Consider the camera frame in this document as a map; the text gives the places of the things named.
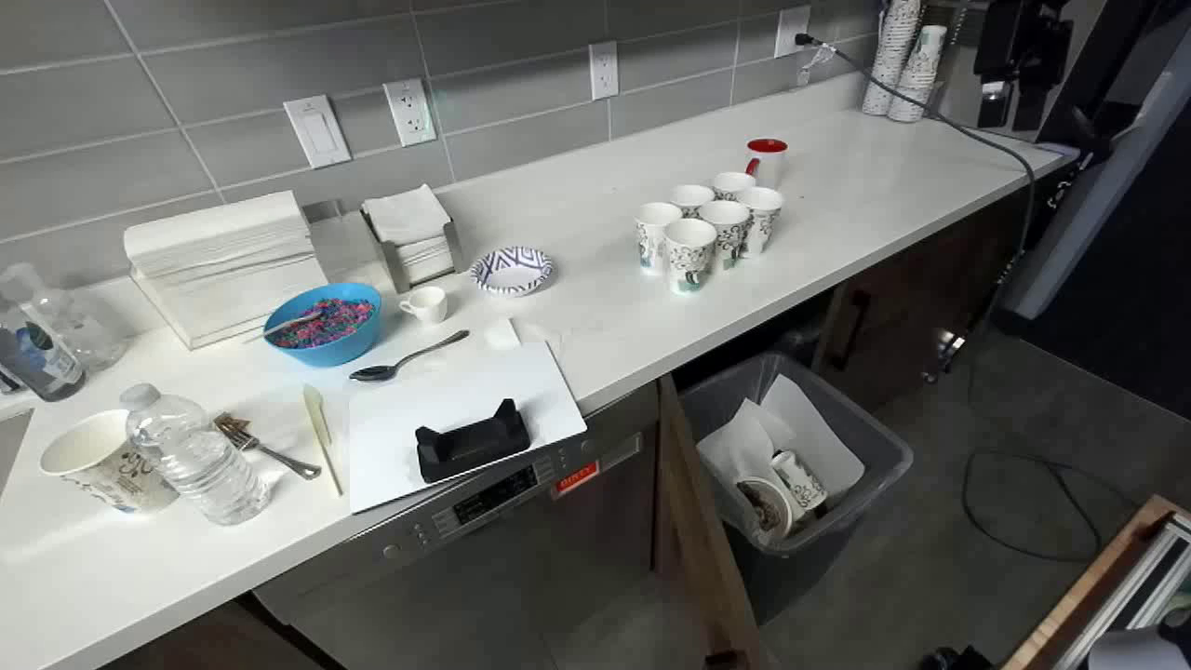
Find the white mug red interior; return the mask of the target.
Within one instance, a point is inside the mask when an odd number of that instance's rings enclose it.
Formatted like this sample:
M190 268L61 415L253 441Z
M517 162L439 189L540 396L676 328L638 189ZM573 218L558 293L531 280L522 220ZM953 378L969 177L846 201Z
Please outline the white mug red interior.
M778 188L780 170L786 170L786 152L788 152L788 146L780 138L752 138L745 170L760 188Z

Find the open cabinet door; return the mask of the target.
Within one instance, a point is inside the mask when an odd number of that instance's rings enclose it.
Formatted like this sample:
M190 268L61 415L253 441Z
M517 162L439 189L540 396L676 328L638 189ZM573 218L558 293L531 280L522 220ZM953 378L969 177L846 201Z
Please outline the open cabinet door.
M681 396L657 381L654 570L676 570L702 625L702 670L765 670L760 621L714 512Z

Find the wall outlet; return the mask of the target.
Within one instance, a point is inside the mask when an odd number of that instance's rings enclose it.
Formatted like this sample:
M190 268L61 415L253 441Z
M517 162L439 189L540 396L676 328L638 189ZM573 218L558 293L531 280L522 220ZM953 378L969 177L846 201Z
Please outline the wall outlet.
M384 97L401 146L419 146L435 138L430 105L423 97L419 80L386 82Z

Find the wooden knife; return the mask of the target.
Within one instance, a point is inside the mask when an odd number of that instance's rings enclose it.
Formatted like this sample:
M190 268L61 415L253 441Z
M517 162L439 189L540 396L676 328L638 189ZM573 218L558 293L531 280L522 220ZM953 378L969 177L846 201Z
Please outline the wooden knife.
M340 481L340 465L335 465L335 456L331 456L331 425L329 425L329 415L325 415L325 396L316 388L306 388L300 399L306 399L306 419L310 419L310 429L312 429L316 448L325 456L329 476L331 476L335 491L342 497L346 489Z

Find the clear water bottle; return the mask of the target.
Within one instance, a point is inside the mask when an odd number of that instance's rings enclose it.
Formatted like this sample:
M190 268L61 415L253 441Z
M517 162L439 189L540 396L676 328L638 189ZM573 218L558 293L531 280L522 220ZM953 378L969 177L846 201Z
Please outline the clear water bottle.
M193 399L133 385L120 401L125 405L125 436L133 448L213 525L243 525L269 508L260 472Z

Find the wall light switch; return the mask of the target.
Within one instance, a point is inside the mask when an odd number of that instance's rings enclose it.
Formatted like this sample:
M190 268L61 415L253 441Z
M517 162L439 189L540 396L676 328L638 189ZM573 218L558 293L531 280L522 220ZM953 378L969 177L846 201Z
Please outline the wall light switch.
M331 169L348 162L340 117L329 97L286 102L284 111L310 169Z

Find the metal spoon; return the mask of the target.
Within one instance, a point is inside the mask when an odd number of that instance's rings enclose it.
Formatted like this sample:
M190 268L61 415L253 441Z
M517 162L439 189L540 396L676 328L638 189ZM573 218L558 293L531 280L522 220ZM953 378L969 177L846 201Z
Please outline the metal spoon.
M423 353L435 353L435 350L448 350L448 347L466 343L466 338L469 338L469 332L454 332L454 334L448 334L448 338L439 338L439 343L430 343L430 347L410 350L404 357L397 357L397 362L389 362L389 365L353 369L348 381L353 381L353 385L386 385L386 381L396 381L410 362L418 362L418 357L423 357Z

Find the grey trash bin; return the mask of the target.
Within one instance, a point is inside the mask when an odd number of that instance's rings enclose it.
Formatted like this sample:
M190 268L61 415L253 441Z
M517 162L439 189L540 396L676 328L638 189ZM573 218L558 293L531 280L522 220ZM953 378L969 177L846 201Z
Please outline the grey trash bin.
M786 353L760 353L681 396L695 456L755 618L799 601L913 451Z

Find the patterned paper cup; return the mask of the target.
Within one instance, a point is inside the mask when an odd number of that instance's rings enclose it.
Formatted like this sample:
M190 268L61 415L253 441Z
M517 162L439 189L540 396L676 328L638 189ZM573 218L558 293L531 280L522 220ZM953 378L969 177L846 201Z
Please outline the patterned paper cup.
M669 201L647 201L640 211L638 211L638 254L640 254L640 268L657 276L662 273L662 233L669 223L681 220L681 210L669 206Z
M701 218L717 235L717 266L734 268L745 259L752 211L736 201L707 201Z
M786 199L771 188L749 188L736 194L736 201L749 210L749 254L764 254L774 237L774 223L780 220Z
M714 268L714 228L702 220L676 220L662 233L666 276L672 290L701 290Z

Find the black holder object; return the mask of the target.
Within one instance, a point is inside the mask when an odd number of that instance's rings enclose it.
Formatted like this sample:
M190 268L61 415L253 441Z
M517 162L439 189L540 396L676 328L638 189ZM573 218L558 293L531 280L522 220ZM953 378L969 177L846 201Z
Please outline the black holder object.
M423 481L444 481L527 448L527 425L513 399L502 399L486 422L449 431L418 429L418 465Z

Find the patterned paper bowl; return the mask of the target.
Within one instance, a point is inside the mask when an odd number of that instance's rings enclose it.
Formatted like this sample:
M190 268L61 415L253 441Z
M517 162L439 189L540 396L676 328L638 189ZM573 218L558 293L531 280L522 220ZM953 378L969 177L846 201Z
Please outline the patterned paper bowl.
M527 300L553 280L553 261L537 245L499 245L475 261L471 280L485 290Z

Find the metal fork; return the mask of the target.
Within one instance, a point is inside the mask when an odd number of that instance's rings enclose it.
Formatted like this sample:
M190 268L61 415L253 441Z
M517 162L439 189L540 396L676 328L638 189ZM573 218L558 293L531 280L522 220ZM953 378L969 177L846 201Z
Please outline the metal fork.
M300 481L316 481L321 476L321 465L310 465L310 461L299 461L274 448L265 448L253 431L249 431L249 422L237 422L231 415L221 415L217 419L217 429L237 448L237 451L260 451L265 460L286 465L294 476Z

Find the dishwasher front panel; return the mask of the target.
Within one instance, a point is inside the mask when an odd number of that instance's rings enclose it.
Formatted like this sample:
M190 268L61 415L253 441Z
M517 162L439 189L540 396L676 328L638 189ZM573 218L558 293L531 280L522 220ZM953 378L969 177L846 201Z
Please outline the dishwasher front panel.
M580 442L368 520L255 601L342 670L551 670L563 636L647 575L654 419L640 388Z

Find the blue bowl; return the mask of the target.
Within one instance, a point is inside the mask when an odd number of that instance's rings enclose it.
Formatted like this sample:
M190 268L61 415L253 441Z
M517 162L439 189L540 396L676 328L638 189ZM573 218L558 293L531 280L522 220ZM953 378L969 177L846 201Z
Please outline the blue bowl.
M312 369L368 353L384 328L384 300L363 283L329 283L284 302L265 319L265 343Z

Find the stacked cups in corner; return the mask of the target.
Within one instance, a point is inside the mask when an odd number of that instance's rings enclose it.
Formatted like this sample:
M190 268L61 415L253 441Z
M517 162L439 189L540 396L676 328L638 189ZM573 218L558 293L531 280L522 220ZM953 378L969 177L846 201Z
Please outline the stacked cups in corner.
M893 0L883 14L879 56L863 95L863 111L915 125L927 117L950 27L924 19L924 0Z

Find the white cutting board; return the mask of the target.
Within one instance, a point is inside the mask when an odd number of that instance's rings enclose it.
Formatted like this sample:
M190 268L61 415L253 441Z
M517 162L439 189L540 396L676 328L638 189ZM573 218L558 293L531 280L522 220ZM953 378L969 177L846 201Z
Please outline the white cutting board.
M449 431L486 422L502 399L517 401L527 425L527 448L444 481L423 481L413 431ZM346 502L353 515L454 483L589 431L546 343L517 343L485 353L448 350L444 357L413 362L386 385L353 385L346 419Z

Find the large paper cup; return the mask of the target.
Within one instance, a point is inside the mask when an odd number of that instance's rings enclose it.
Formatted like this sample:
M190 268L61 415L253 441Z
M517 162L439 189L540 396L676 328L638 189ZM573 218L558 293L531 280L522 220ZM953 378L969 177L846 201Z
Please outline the large paper cup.
M40 451L40 472L66 481L120 515L151 515L180 499L156 465L125 436L125 415L104 409Z

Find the glass soap container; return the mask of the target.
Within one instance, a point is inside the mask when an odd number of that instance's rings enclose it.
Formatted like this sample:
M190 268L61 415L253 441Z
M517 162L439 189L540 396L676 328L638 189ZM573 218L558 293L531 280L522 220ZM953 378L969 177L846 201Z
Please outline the glass soap container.
M0 273L0 369L43 401L72 399L84 365L62 338L61 302L30 266Z

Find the small white cup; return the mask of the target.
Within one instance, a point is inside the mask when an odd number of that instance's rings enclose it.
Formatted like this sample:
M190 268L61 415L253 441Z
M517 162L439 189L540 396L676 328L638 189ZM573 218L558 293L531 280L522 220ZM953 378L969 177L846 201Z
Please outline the small white cup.
M419 323L439 323L449 311L449 293L444 286L413 286L397 300L397 311Z

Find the napkin holder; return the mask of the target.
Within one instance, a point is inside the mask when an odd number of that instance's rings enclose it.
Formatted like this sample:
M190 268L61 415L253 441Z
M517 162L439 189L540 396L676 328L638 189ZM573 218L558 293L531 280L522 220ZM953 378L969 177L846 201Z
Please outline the napkin holder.
M401 286L454 273L454 251L448 237L449 211L439 206L430 188L373 199L360 211L373 223L373 235L389 251Z

